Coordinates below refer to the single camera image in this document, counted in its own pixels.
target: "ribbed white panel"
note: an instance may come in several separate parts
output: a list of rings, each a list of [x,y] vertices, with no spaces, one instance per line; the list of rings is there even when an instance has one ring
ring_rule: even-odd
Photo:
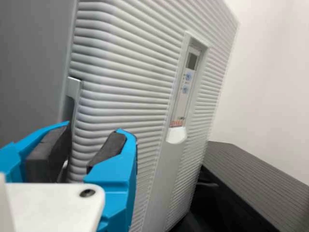
[[[186,199],[194,188],[236,27],[222,0],[79,2],[70,76],[83,80],[83,87],[69,180],[81,181],[86,163],[111,131],[134,133],[139,170],[132,232],[142,228],[184,32],[200,34],[212,48],[173,191],[170,225],[189,207]]]
[[[211,30],[217,37],[227,34],[228,31],[235,35],[234,18],[221,1],[198,2],[200,8],[190,8],[191,13],[197,13],[200,9],[205,10],[203,15],[212,18],[215,22],[212,26],[216,27],[207,28],[208,31]],[[225,30],[220,32],[219,30],[223,28],[223,25],[225,25]],[[230,39],[229,47],[222,46],[226,53],[230,52],[232,42],[233,39]],[[221,56],[216,49],[210,49],[207,66],[198,90],[197,101],[193,102],[195,110],[188,126],[188,140],[185,144],[171,196],[165,225],[166,231],[170,230],[190,208],[226,66],[227,59],[225,56],[223,54]]]

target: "control panel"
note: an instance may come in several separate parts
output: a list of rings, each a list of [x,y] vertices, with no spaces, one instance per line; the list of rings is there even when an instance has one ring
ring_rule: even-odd
[[[194,47],[190,46],[188,49],[186,65],[181,75],[182,79],[180,81],[175,107],[169,125],[170,128],[185,126],[187,108],[190,105],[190,96],[194,88],[200,53],[201,51]]]

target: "gray wall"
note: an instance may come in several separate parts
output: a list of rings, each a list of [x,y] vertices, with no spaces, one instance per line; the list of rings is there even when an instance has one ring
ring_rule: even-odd
[[[0,146],[56,123],[76,0],[0,3]]]

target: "display screen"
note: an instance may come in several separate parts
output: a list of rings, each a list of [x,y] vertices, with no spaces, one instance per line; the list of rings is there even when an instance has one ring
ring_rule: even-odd
[[[196,63],[197,63],[197,56],[194,55],[193,53],[189,53],[187,68],[195,70]]]

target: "white plastic piece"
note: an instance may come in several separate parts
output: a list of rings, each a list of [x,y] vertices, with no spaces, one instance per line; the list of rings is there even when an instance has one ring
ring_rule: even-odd
[[[92,184],[7,183],[16,232],[95,232],[105,192]],[[95,194],[81,197],[85,189]]]
[[[187,138],[187,131],[185,127],[169,128],[166,136],[166,142],[170,144],[181,144]]]
[[[0,228],[5,232],[15,232],[3,173],[0,173]]]

